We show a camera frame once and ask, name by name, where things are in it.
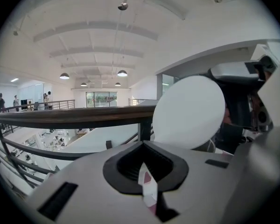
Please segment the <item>window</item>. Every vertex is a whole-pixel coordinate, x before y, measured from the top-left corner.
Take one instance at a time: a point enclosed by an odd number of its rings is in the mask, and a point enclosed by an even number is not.
[[[117,106],[117,92],[86,92],[87,107]]]

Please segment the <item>pendant light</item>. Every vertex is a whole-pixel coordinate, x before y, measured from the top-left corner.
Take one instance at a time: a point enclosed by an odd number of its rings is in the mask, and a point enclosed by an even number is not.
[[[59,78],[62,80],[67,80],[70,78],[70,76],[68,73],[62,73]]]
[[[126,77],[126,76],[127,76],[127,72],[126,72],[125,70],[120,70],[120,71],[117,73],[117,75],[118,75],[119,77]]]

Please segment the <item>white circular plate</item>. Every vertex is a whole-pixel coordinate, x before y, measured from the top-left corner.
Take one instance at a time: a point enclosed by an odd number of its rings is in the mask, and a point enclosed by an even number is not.
[[[153,117],[155,141],[187,149],[209,140],[225,113],[220,87],[203,76],[180,80],[161,97]]]

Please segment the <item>person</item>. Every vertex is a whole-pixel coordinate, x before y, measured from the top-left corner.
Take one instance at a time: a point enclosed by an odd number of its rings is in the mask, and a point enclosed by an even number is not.
[[[48,92],[48,95],[47,95],[47,103],[48,103],[48,108],[49,108],[49,110],[51,110],[52,109],[52,103],[49,103],[49,102],[52,102],[53,100],[52,100],[52,95],[51,95],[51,92],[49,91]]]
[[[17,98],[17,95],[14,96],[14,107],[15,106],[19,106],[19,100]]]
[[[5,108],[5,101],[4,99],[2,98],[2,93],[0,93],[0,111],[2,111],[2,109]]]
[[[46,93],[44,93],[44,95],[43,95],[43,101],[45,103],[44,109],[47,110],[48,109],[48,104],[47,104],[47,94]]]

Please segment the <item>white round disc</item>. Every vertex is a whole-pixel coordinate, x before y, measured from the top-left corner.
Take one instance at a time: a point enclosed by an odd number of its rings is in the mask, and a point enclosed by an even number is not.
[[[170,87],[158,102],[153,117],[154,140],[196,148],[216,133],[224,113],[224,96],[214,81],[187,77]]]

